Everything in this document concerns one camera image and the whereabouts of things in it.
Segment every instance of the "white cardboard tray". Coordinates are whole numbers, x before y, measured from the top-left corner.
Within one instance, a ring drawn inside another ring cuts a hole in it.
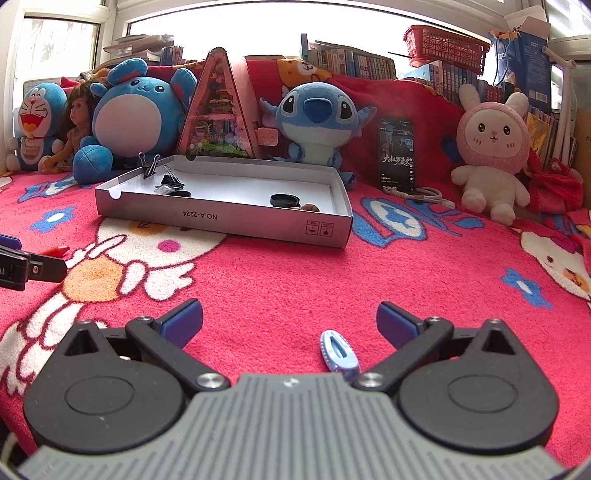
[[[167,164],[191,198],[155,193]],[[144,179],[141,168],[95,189],[101,216],[211,232],[344,248],[353,223],[343,182],[331,167],[272,160],[175,155],[163,158]],[[271,206],[271,195],[288,193],[320,213]]]

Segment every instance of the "plush eye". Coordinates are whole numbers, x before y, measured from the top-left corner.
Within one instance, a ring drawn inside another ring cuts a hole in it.
[[[343,120],[347,120],[353,116],[353,111],[351,110],[351,106],[347,102],[340,103],[340,117]]]
[[[285,102],[283,102],[283,111],[286,113],[293,113],[294,112],[294,105],[296,104],[296,97],[290,95]]]

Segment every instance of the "cardboard box lid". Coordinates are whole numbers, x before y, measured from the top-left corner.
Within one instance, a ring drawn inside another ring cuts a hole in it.
[[[505,20],[509,30],[515,28],[520,32],[529,33],[546,41],[550,35],[550,23],[548,23],[546,12],[541,5],[534,5],[505,15]]]

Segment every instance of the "blue plush toy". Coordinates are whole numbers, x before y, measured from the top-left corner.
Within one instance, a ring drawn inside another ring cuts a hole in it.
[[[178,69],[170,84],[147,73],[145,61],[129,59],[107,75],[111,88],[90,86],[100,101],[92,118],[94,137],[83,138],[74,156],[72,173],[78,183],[99,183],[120,174],[113,171],[113,159],[137,167],[140,153],[150,163],[174,149],[197,79],[188,69]]]
[[[8,170],[36,171],[43,157],[64,148],[58,134],[66,100],[63,88],[51,82],[40,83],[25,95],[18,111],[23,136],[8,141],[8,148],[17,152],[7,155]]]
[[[342,161],[337,149],[351,138],[360,137],[361,129],[378,110],[374,106],[356,110],[344,91],[324,82],[295,87],[279,106],[273,106],[262,98],[260,104],[270,114],[270,118],[263,118],[265,126],[278,128],[293,142],[288,148],[289,158],[274,157],[275,160],[326,165],[336,169]],[[345,187],[355,184],[355,174],[348,171],[339,174]]]

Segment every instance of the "box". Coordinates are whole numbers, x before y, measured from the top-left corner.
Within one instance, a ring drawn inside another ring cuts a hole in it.
[[[489,39],[496,55],[495,85],[510,82],[530,99],[530,105],[551,113],[550,24],[544,8],[536,5],[506,15],[506,32],[492,31]]]
[[[155,193],[164,165],[185,184],[191,198]],[[320,213],[273,207],[271,195],[288,193]],[[249,158],[164,158],[144,179],[141,168],[95,189],[101,216],[160,223],[234,235],[344,248],[353,212],[336,169]]]
[[[583,206],[591,208],[591,111],[577,110],[574,137],[579,141],[573,168],[583,177]]]

